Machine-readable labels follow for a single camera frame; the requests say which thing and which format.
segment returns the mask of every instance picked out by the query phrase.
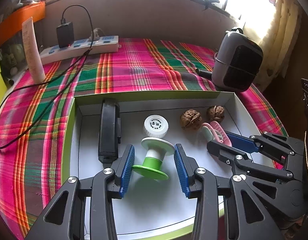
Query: blue gripper pad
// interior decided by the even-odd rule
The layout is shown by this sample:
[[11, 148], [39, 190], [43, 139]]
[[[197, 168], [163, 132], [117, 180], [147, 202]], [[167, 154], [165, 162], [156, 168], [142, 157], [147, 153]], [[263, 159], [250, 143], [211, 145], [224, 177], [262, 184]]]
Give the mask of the blue gripper pad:
[[259, 151], [259, 148], [252, 141], [248, 140], [248, 138], [231, 133], [227, 133], [227, 136], [232, 142], [232, 147], [238, 150], [247, 153], [254, 153]]
[[132, 174], [132, 166], [134, 165], [135, 160], [135, 148], [131, 147], [128, 157], [125, 163], [125, 167], [123, 169], [123, 173], [121, 176], [121, 188], [119, 189], [119, 194], [123, 198], [124, 194], [127, 192], [128, 184], [130, 182], [131, 174]]
[[189, 184], [188, 184], [188, 174], [186, 172], [183, 159], [180, 155], [179, 149], [177, 145], [175, 145], [175, 153], [174, 153], [174, 162], [179, 178], [179, 183], [182, 188], [182, 192], [185, 194], [186, 197], [189, 197]]

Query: spool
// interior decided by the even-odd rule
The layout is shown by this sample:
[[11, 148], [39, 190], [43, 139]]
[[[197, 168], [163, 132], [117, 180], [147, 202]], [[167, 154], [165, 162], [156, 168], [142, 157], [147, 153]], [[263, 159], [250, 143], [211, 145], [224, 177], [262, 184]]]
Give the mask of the spool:
[[141, 145], [147, 150], [143, 165], [133, 165], [132, 169], [147, 178], [167, 180], [168, 175], [160, 171], [160, 168], [165, 155], [174, 154], [174, 146], [168, 141], [155, 137], [144, 138]]

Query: cardboard tray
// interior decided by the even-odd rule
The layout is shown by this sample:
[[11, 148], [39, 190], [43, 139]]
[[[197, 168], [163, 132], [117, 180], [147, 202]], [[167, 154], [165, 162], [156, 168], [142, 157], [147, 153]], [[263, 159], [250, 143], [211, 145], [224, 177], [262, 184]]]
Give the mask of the cardboard tray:
[[[98, 161], [98, 136], [101, 102], [103, 98], [119, 102], [121, 114], [121, 144], [119, 156], [127, 144], [135, 147], [135, 164], [142, 164], [146, 150], [141, 140], [146, 136], [143, 123], [152, 114], [162, 115], [169, 123], [164, 137], [173, 145], [181, 143], [187, 156], [194, 157], [200, 167], [217, 176], [230, 178], [229, 165], [211, 156], [206, 141], [199, 132], [183, 130], [180, 115], [195, 109], [206, 120], [208, 106], [225, 107], [224, 130], [243, 136], [259, 135], [257, 126], [234, 93], [213, 91], [136, 91], [79, 96], [75, 98], [67, 125], [63, 157], [62, 182], [69, 176], [84, 179], [109, 167]], [[260, 153], [249, 157], [255, 162], [273, 167], [271, 159]], [[128, 192], [122, 200], [113, 200], [113, 211], [119, 240], [174, 239], [193, 229], [196, 199], [187, 199], [182, 193], [173, 156], [166, 156], [161, 170], [167, 181], [156, 181], [132, 173]], [[223, 197], [219, 197], [219, 215], [224, 214]], [[90, 199], [86, 200], [85, 239], [89, 239]]]

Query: orange shelf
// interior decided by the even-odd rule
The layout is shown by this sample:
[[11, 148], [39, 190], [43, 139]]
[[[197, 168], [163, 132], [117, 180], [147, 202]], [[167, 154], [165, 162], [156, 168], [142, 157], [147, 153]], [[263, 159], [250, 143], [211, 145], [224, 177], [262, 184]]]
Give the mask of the orange shelf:
[[0, 24], [0, 47], [22, 30], [22, 23], [30, 17], [33, 17], [33, 22], [43, 19], [45, 17], [45, 2], [24, 6], [3, 20]]

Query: black device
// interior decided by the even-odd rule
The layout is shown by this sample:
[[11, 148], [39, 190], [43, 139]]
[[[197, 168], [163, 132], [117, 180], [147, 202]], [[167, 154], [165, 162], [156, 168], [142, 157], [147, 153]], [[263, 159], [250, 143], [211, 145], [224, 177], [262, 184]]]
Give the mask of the black device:
[[60, 26], [58, 26], [56, 28], [56, 34], [57, 34], [58, 46], [60, 48], [71, 46], [74, 43], [73, 22], [63, 23]]
[[119, 105], [110, 98], [102, 103], [98, 159], [101, 163], [112, 163], [118, 158], [118, 144], [121, 143], [121, 118]]
[[226, 31], [219, 51], [214, 55], [213, 71], [196, 69], [211, 80], [218, 90], [246, 91], [257, 75], [263, 59], [262, 49], [243, 34], [241, 28]]

